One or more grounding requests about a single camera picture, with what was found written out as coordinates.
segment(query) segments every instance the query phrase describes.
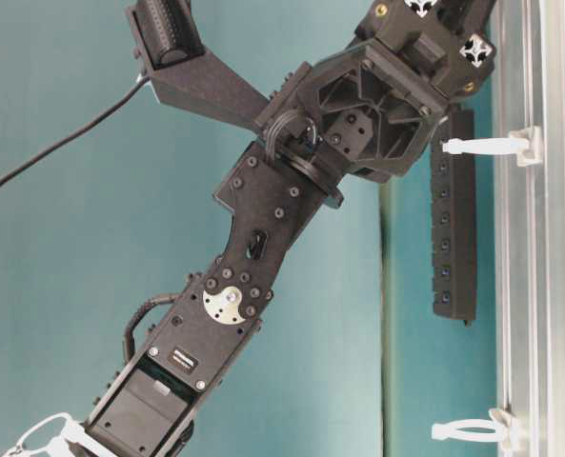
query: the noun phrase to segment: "screw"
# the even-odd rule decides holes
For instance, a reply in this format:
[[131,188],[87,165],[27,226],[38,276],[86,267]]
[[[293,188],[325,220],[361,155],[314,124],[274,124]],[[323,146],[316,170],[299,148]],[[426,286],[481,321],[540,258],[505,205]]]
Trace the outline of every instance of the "screw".
[[383,3],[377,5],[377,8],[375,8],[375,15],[377,17],[384,17],[386,14],[388,14],[388,7]]
[[227,298],[228,303],[235,303],[235,302],[237,302],[237,299],[239,297],[237,296],[237,293],[232,292],[229,295],[227,295],[227,297],[225,297],[225,298]]

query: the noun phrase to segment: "white plastic bracket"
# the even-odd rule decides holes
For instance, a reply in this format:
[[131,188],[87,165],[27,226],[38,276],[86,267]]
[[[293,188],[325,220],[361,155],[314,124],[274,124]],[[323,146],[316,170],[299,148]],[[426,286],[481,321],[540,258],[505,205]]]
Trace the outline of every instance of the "white plastic bracket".
[[[520,450],[520,427],[518,421],[503,409],[490,409],[490,418],[454,421],[449,424],[434,424],[433,439],[449,439],[472,443],[498,443],[505,455],[512,455]],[[482,432],[468,431],[481,429]]]
[[[25,443],[32,434],[59,419],[64,420],[64,427],[58,436],[53,437],[44,447],[35,450],[26,449]],[[32,457],[44,453],[49,454],[50,457],[74,457],[69,448],[69,443],[81,445],[97,457],[116,457],[115,454],[91,438],[78,422],[72,420],[68,413],[55,414],[39,422],[24,433],[17,444],[9,449],[3,457]]]
[[508,138],[483,140],[452,139],[443,143],[443,151],[449,154],[516,155],[519,167],[541,164],[544,141],[540,127],[512,131]]

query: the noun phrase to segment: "black plastic part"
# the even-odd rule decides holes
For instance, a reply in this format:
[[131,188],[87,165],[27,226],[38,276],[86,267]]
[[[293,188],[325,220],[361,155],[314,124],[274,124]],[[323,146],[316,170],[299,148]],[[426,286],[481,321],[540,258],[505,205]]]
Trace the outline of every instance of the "black plastic part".
[[204,54],[187,0],[138,0],[136,18],[154,68]]
[[442,143],[474,138],[471,110],[450,113],[432,144],[434,313],[467,323],[476,318],[474,157],[450,155]]

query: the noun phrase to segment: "white clip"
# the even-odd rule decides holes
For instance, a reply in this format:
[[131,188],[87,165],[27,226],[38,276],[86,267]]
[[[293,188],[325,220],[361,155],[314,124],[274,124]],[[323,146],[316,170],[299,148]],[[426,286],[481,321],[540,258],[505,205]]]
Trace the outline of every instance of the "white clip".
[[443,151],[449,154],[516,155],[519,167],[541,164],[543,150],[544,142],[540,127],[512,131],[508,138],[466,141],[452,139],[443,143]]
[[[445,441],[454,439],[473,443],[498,443],[500,448],[510,454],[519,450],[519,428],[516,418],[502,409],[490,409],[491,421],[469,419],[449,424],[434,424],[433,439]],[[466,431],[482,429],[483,432]]]

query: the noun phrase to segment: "white cable tie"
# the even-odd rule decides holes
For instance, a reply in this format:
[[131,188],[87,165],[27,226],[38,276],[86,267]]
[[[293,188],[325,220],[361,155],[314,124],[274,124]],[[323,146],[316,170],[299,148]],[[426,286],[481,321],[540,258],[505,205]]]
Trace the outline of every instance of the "white cable tie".
[[458,140],[455,138],[443,143],[443,151],[453,155],[516,155],[519,167],[541,164],[543,150],[544,144],[540,127],[512,131],[508,138],[481,140]]

